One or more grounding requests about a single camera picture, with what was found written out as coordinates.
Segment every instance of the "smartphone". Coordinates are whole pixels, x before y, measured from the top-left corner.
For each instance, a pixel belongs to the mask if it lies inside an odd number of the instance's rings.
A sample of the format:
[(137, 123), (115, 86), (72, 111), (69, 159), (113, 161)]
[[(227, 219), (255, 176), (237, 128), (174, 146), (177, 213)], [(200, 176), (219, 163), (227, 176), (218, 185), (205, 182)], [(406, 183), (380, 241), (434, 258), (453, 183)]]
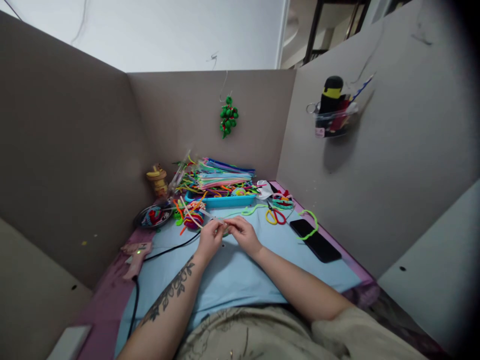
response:
[[(294, 232), (301, 238), (307, 236), (314, 229), (307, 220), (295, 220), (290, 222), (290, 226)], [(305, 244), (316, 255), (322, 263), (331, 263), (342, 258), (342, 254), (333, 247), (318, 231), (305, 240)]]

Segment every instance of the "scissors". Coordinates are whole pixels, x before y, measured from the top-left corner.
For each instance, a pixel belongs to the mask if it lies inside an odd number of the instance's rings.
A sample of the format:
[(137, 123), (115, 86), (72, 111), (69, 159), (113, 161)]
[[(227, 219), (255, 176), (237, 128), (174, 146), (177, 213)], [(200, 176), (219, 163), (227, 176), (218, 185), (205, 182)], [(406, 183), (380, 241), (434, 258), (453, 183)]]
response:
[[(278, 211), (276, 208), (272, 207), (268, 201), (266, 203), (268, 205), (268, 210), (265, 213), (265, 219), (272, 225), (277, 225), (277, 224), (283, 225), (283, 224), (285, 224), (287, 222), (287, 219), (285, 218), (285, 216), (280, 211)], [(271, 218), (274, 220), (274, 222), (269, 220), (269, 214), (271, 215)], [(280, 214), (280, 216), (283, 218), (283, 222), (279, 221), (279, 218), (278, 218), (277, 214)]]

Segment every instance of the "hand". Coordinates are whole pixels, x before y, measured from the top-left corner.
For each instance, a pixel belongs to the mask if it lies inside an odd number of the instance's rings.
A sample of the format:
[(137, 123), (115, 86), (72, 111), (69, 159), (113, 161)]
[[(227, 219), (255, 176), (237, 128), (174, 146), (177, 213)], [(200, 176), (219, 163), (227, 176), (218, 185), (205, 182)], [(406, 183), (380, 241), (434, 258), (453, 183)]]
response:
[(226, 228), (226, 225), (222, 225), (216, 220), (211, 220), (200, 231), (200, 242), (195, 255), (205, 260), (206, 265), (219, 249)]
[(228, 232), (233, 235), (237, 243), (251, 258), (263, 248), (254, 227), (243, 217), (235, 216), (232, 219), (225, 219), (225, 223), (231, 225)]

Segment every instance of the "black cable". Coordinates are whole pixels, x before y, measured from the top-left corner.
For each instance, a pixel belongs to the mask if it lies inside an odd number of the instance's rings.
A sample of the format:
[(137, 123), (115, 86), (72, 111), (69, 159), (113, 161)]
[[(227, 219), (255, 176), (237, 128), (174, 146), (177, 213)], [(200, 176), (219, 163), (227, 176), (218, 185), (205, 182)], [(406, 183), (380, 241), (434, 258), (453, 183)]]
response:
[(14, 8), (9, 4), (9, 2), (8, 2), (7, 0), (3, 0), (3, 1), (4, 1), (5, 4), (7, 4), (8, 7), (13, 11), (13, 13), (16, 15), (16, 17), (19, 18), (21, 21), (23, 21), (22, 18), (21, 18), (21, 17), (17, 14), (17, 12), (14, 10)]
[(145, 260), (143, 260), (143, 262), (147, 262), (147, 261), (149, 261), (149, 260), (153, 260), (153, 259), (155, 259), (155, 258), (158, 258), (160, 255), (169, 253), (169, 252), (171, 252), (171, 251), (173, 251), (173, 250), (175, 250), (175, 249), (178, 249), (178, 248), (181, 248), (181, 247), (183, 247), (183, 246), (185, 246), (185, 245), (188, 245), (188, 244), (190, 244), (190, 242), (192, 242), (193, 240), (195, 240), (195, 238), (196, 238), (198, 235), (200, 235), (200, 231), (197, 232), (190, 240), (188, 240), (188, 241), (186, 241), (186, 242), (184, 242), (184, 243), (182, 243), (182, 244), (180, 244), (180, 245), (171, 247), (171, 248), (169, 248), (168, 250), (162, 251), (162, 252), (160, 252), (160, 253), (158, 253), (158, 254), (156, 254), (156, 255), (147, 257)]
[(130, 335), (132, 335), (132, 330), (134, 328), (134, 322), (135, 322), (135, 315), (137, 315), (137, 306), (139, 305), (139, 296), (140, 296), (140, 286), (139, 286), (138, 276), (135, 275), (131, 279), (135, 283), (136, 295), (135, 295), (135, 305), (133, 306), (133, 316), (130, 321), (130, 329), (128, 330), (128, 336), (126, 337), (127, 340), (130, 339)]
[[(181, 243), (180, 245), (177, 245), (177, 246), (174, 246), (174, 247), (171, 247), (169, 248), (168, 250), (165, 250), (165, 251), (162, 251), (156, 255), (153, 255), (153, 256), (150, 256), (148, 258), (146, 258), (145, 260), (143, 260), (143, 262), (146, 262), (146, 261), (149, 261), (149, 260), (152, 260), (152, 259), (155, 259), (155, 258), (158, 258), (159, 256), (163, 255), (163, 254), (166, 254), (166, 253), (169, 253), (175, 249), (178, 249), (178, 248), (181, 248), (185, 245), (188, 245), (189, 243), (191, 243), (193, 240), (195, 240), (195, 238), (200, 235), (200, 231), (197, 232), (190, 240), (187, 240), (185, 241), (184, 243)], [(135, 305), (133, 306), (133, 314), (131, 315), (131, 320), (130, 320), (130, 329), (128, 330), (128, 336), (127, 336), (127, 340), (130, 339), (130, 335), (132, 335), (132, 330), (134, 329), (134, 322), (135, 322), (135, 317), (137, 316), (137, 306), (139, 305), (139, 296), (140, 296), (140, 286), (139, 286), (139, 279), (138, 279), (138, 276), (134, 276), (131, 278), (133, 280), (133, 282), (135, 283), (135, 288), (136, 288), (136, 295), (135, 295)]]

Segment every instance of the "forearm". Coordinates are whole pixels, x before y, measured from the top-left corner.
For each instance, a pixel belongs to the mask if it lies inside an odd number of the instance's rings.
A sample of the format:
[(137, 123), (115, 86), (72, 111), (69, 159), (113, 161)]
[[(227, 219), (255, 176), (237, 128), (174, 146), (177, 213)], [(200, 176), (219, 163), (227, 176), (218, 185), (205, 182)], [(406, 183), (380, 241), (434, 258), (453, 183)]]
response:
[(118, 356), (172, 359), (192, 314), (208, 261), (195, 253), (162, 291)]
[(266, 247), (252, 258), (285, 299), (309, 322), (331, 320), (353, 306), (326, 283)]

